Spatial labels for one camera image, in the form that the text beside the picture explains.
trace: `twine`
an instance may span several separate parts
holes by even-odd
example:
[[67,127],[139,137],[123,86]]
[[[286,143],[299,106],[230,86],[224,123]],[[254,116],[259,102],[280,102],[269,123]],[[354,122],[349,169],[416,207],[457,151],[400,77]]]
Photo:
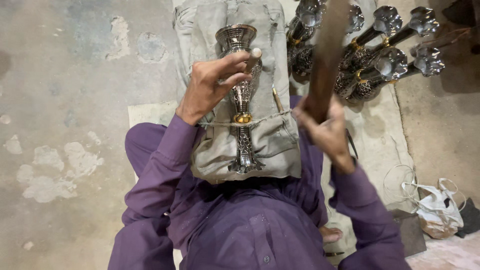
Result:
[[278,112],[278,113],[275,113],[275,114],[272,114],[272,115],[269,115],[269,116],[266,116],[266,117],[263,117],[263,118],[260,118],[258,120],[255,120],[255,121],[252,121],[250,123],[246,123],[246,124],[238,124],[238,123],[220,123],[220,122],[202,122],[202,123],[198,123],[199,125],[201,126],[224,126],[224,127],[229,127],[229,126],[236,126],[236,127],[241,127],[241,126],[244,126],[244,127],[250,127],[250,126],[253,126],[253,125],[258,125],[258,123],[260,123],[261,121],[265,121],[265,120],[268,120],[268,119],[272,119],[274,117],[277,117],[279,115],[286,115],[286,114],[290,114],[292,112],[292,109],[288,109],[288,110],[284,110],[282,112]]

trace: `wrist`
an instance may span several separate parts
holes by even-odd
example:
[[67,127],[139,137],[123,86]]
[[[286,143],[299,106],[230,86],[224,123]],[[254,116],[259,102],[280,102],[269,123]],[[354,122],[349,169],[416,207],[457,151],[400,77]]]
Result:
[[177,109],[175,110],[175,114],[180,117],[180,119],[182,119],[185,123],[192,126],[195,126],[202,117],[196,115],[195,113],[189,112],[182,106],[182,104],[177,107]]
[[344,153],[332,158],[332,164],[339,174],[352,174],[355,172],[355,163],[349,153]]

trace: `man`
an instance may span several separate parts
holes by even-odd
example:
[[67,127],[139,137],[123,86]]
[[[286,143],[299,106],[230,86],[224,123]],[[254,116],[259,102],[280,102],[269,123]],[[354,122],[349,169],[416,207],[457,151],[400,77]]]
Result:
[[397,226],[349,154],[343,107],[336,99],[329,119],[318,125],[303,102],[291,97],[305,131],[300,131],[300,179],[210,185],[192,176],[190,154],[204,134],[196,124],[236,83],[251,79],[242,73],[247,59],[248,53],[238,52],[195,63],[168,128],[143,123],[127,133],[125,148],[139,181],[125,196],[125,227],[115,237],[108,268],[175,269],[175,245],[182,250],[181,269],[335,269],[324,257],[318,229],[327,221],[320,187],[324,151],[336,188],[329,203],[351,217],[357,237],[357,251],[338,268],[409,269]]

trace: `stained floor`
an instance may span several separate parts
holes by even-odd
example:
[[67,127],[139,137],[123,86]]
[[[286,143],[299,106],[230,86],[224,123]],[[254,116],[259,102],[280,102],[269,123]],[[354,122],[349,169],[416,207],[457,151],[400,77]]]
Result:
[[[387,3],[406,20],[418,5],[449,4],[378,4]],[[153,0],[0,1],[0,269],[106,268],[134,184],[126,108],[176,98],[171,10]],[[420,181],[450,178],[480,203],[480,76],[466,49],[449,48],[441,76],[396,89]]]

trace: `vase rim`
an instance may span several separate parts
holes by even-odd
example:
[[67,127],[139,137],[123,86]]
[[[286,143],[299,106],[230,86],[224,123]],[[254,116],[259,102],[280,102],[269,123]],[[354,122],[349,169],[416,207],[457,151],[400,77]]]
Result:
[[247,28],[247,29],[250,29],[252,30],[253,32],[257,33],[257,28],[251,26],[251,25],[245,25],[245,24],[236,24],[236,25],[227,25],[223,28],[221,28],[220,30],[218,30],[215,34],[215,38],[218,37],[218,34],[223,32],[223,31],[226,31],[226,30],[229,30],[229,29],[234,29],[234,28]]

